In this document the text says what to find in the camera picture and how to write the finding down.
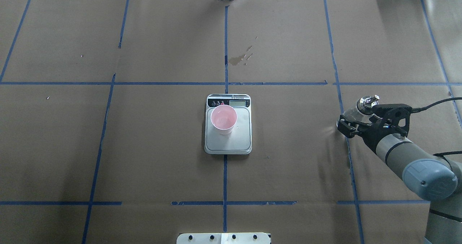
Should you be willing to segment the grey digital kitchen scale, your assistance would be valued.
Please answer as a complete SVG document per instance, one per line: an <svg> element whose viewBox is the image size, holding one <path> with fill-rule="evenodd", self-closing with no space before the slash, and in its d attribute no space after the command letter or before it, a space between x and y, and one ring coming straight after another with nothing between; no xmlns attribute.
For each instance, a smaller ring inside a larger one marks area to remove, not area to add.
<svg viewBox="0 0 462 244"><path fill-rule="evenodd" d="M206 98L204 150L208 154L248 155L252 151L251 97L210 94Z"/></svg>

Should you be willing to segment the glass sauce dispenser bottle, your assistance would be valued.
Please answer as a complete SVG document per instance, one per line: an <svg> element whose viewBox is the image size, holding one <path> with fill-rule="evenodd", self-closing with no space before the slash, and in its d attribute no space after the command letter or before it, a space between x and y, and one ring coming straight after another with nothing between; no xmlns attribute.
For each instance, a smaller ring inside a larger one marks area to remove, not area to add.
<svg viewBox="0 0 462 244"><path fill-rule="evenodd" d="M378 95L364 96L356 102L350 109L346 110L342 115L344 119L353 122L370 123L370 118L373 116L372 107L378 104L380 97Z"/></svg>

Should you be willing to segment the white pedestal column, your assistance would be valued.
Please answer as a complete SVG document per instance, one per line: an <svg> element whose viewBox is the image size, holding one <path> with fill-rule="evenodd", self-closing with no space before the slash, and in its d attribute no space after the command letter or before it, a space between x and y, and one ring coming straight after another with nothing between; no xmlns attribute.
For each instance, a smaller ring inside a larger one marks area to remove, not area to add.
<svg viewBox="0 0 462 244"><path fill-rule="evenodd" d="M214 232L180 234L177 244L271 244L271 234L265 232Z"/></svg>

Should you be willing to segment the pink paper cup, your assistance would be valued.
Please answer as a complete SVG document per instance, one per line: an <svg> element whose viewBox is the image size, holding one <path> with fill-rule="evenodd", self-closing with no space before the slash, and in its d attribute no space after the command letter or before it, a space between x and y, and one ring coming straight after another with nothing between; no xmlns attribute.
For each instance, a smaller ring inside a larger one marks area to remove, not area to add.
<svg viewBox="0 0 462 244"><path fill-rule="evenodd" d="M219 134L230 134L237 122L237 112L229 105L219 105L212 110L210 121Z"/></svg>

